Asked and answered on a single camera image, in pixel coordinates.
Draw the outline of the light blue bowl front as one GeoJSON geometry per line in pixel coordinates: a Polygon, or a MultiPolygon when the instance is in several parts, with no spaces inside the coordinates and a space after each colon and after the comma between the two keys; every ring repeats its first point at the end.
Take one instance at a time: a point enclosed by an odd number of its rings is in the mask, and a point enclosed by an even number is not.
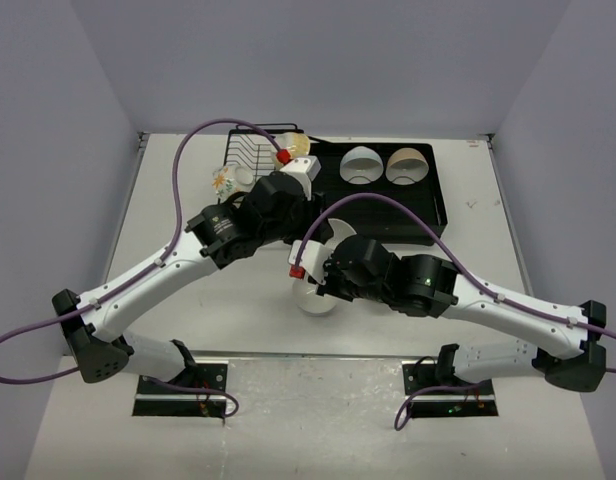
{"type": "Polygon", "coordinates": [[[304,280],[293,282],[292,298],[302,312],[312,316],[328,315],[337,306],[336,298],[318,295],[316,285],[304,280]]]}

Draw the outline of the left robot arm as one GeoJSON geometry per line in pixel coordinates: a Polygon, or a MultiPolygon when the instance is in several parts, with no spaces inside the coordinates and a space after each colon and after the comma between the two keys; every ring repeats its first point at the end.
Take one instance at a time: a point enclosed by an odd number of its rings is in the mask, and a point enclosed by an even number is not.
{"type": "Polygon", "coordinates": [[[248,193],[205,207],[172,245],[88,292],[65,289],[52,303],[64,316],[63,335],[82,379],[98,383],[118,373],[162,381],[183,393],[196,379],[183,342],[133,334],[133,322],[188,284],[210,276],[262,246],[304,237],[325,209],[323,195],[306,195],[285,173],[259,179],[248,193]]]}

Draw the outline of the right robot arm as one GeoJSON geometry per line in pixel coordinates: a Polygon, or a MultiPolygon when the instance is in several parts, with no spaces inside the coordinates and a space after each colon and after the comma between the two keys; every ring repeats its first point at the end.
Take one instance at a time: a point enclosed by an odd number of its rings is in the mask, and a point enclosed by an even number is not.
{"type": "Polygon", "coordinates": [[[549,384],[588,393],[606,373],[606,350],[590,327],[605,325],[604,305],[564,306],[537,300],[463,273],[442,258],[399,257],[376,240],[353,235],[334,249],[316,245],[304,269],[320,295],[364,299],[409,317],[474,323],[509,336],[489,345],[441,347],[424,386],[455,393],[498,377],[542,376],[549,384]]]}

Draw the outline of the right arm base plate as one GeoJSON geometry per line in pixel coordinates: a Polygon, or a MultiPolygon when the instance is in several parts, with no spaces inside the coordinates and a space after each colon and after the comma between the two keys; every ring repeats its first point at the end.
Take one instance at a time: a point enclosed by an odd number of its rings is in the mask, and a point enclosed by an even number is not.
{"type": "MultiPolygon", "coordinates": [[[[403,363],[402,374],[406,398],[420,389],[437,385],[435,365],[430,361],[403,363]]],[[[435,390],[419,394],[410,401],[405,413],[411,419],[497,417],[499,409],[493,383],[488,380],[477,390],[435,390]]]]}

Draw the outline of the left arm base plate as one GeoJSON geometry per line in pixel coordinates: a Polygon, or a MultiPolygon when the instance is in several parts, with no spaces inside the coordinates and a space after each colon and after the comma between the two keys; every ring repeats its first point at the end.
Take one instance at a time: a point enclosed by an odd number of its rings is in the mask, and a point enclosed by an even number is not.
{"type": "MultiPolygon", "coordinates": [[[[201,379],[193,388],[224,391],[228,364],[200,363],[201,379]]],[[[195,395],[164,388],[141,377],[138,380],[132,415],[135,417],[217,418],[223,419],[234,404],[219,395],[195,395]]]]}

